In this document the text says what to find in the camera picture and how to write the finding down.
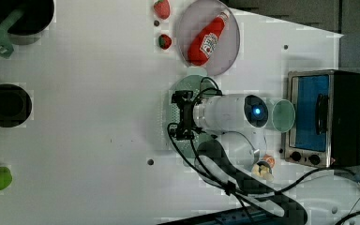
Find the blue screen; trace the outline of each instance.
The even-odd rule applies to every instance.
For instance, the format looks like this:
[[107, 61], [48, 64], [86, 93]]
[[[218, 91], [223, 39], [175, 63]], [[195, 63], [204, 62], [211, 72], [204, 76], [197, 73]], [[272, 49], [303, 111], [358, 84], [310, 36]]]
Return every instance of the blue screen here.
[[317, 135], [315, 128], [315, 108], [319, 94], [329, 95], [329, 77], [300, 77], [296, 105], [295, 147], [324, 152], [326, 133]]

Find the oven window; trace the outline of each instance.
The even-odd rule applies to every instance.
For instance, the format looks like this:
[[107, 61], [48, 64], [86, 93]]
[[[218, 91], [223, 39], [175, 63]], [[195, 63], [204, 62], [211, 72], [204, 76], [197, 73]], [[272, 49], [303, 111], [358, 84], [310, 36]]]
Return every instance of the oven window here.
[[317, 134], [318, 96], [329, 95], [329, 76], [296, 77], [292, 81], [292, 103], [296, 121], [291, 129], [290, 146], [317, 152], [326, 150], [326, 133]]

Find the black bowl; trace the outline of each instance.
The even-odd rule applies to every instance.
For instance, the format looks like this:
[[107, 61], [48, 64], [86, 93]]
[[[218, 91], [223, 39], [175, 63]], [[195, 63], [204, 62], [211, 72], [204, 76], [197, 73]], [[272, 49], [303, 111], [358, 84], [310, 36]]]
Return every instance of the black bowl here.
[[0, 85], [0, 127], [13, 128], [22, 124], [31, 114], [29, 95], [19, 86]]
[[24, 15], [8, 29], [10, 34], [34, 35], [51, 23], [54, 14], [53, 0], [0, 0], [0, 23], [22, 3], [26, 3]]

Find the black handle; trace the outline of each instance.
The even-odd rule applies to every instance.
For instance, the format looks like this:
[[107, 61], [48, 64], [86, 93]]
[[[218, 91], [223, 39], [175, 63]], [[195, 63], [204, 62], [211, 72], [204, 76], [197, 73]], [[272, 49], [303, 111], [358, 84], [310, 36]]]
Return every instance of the black handle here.
[[315, 104], [315, 131], [317, 135], [327, 131], [329, 96], [319, 94]]

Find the green spatula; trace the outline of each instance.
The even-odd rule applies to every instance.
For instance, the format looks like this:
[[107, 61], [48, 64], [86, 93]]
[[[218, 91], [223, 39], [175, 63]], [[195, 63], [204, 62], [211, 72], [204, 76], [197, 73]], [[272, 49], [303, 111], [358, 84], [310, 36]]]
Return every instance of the green spatula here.
[[8, 29], [24, 14], [23, 7], [14, 9], [0, 24], [0, 56], [9, 58], [13, 53], [13, 45], [8, 38]]

